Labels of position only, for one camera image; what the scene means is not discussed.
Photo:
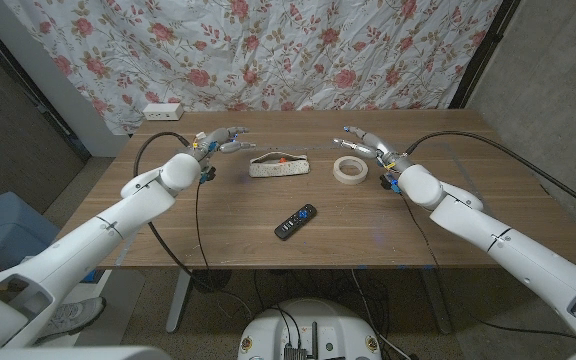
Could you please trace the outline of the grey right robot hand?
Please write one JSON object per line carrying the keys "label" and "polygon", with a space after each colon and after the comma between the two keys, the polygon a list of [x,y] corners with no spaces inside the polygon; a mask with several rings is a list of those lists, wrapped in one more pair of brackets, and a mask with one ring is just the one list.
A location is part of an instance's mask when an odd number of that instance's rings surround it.
{"label": "grey right robot hand", "polygon": [[403,173],[413,165],[405,155],[397,152],[393,146],[377,135],[355,126],[345,126],[344,130],[347,133],[354,134],[359,139],[359,142],[334,138],[333,143],[335,145],[351,149],[360,157],[375,159],[380,166],[388,171]]}

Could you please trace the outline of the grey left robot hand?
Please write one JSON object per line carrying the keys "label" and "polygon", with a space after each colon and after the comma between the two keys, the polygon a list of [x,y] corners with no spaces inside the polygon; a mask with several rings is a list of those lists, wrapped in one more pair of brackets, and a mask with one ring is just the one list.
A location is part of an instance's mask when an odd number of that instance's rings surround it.
{"label": "grey left robot hand", "polygon": [[216,153],[234,153],[239,150],[253,149],[256,147],[251,142],[241,142],[238,140],[240,134],[247,133],[245,127],[219,128],[198,139],[191,144],[186,153],[197,160],[202,167],[208,164],[209,159]]}

